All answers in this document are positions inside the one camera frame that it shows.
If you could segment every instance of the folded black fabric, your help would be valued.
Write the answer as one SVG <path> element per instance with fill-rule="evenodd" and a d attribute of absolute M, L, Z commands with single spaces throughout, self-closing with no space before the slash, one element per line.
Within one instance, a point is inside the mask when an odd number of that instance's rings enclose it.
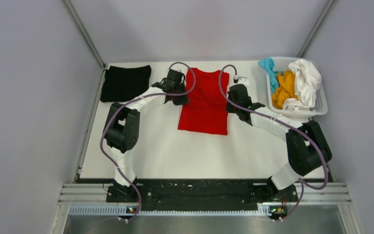
<path fill-rule="evenodd" d="M 149 88 L 151 67 L 122 68 L 111 66 L 105 72 L 101 102 L 129 101 Z"/>

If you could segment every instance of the white wall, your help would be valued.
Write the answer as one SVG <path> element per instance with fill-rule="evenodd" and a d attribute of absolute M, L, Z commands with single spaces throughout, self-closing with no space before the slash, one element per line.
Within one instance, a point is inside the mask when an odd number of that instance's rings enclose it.
<path fill-rule="evenodd" d="M 49 231 L 99 75 L 60 0 L 0 0 L 0 234 Z"/>
<path fill-rule="evenodd" d="M 103 60 L 296 56 L 327 0 L 72 0 Z"/>
<path fill-rule="evenodd" d="M 356 211 L 374 233 L 374 1 L 339 1 L 306 54 L 329 105 L 318 118 Z"/>

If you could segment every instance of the blue cloth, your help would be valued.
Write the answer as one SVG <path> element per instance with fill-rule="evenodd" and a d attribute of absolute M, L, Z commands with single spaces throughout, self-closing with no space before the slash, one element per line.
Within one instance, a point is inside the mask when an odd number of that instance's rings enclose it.
<path fill-rule="evenodd" d="M 259 66 L 262 67 L 269 74 L 270 78 L 270 93 L 273 94 L 275 90 L 279 87 L 279 83 L 276 79 L 277 73 L 273 71 L 275 62 L 272 58 L 265 58 L 259 61 Z"/>

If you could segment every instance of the yellow cloth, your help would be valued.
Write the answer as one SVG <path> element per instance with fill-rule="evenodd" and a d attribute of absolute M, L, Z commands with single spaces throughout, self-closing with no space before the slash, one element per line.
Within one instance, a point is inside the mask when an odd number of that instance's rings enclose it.
<path fill-rule="evenodd" d="M 283 74 L 278 72 L 276 78 L 279 82 L 279 87 L 272 95 L 272 103 L 277 109 L 282 109 L 286 99 L 299 99 L 295 96 L 295 74 L 292 71 L 284 71 Z"/>

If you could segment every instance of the red cloth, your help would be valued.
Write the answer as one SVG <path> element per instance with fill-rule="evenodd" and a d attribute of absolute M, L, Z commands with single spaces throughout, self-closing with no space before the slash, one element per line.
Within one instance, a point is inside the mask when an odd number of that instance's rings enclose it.
<path fill-rule="evenodd" d="M 199 133 L 227 135 L 227 101 L 220 93 L 220 71 L 203 72 L 192 68 L 196 75 L 196 86 L 187 96 L 189 104 L 183 105 L 178 123 L 179 130 Z M 222 74 L 222 88 L 227 91 L 229 74 Z M 194 79 L 190 70 L 186 77 L 186 90 L 193 85 Z"/>

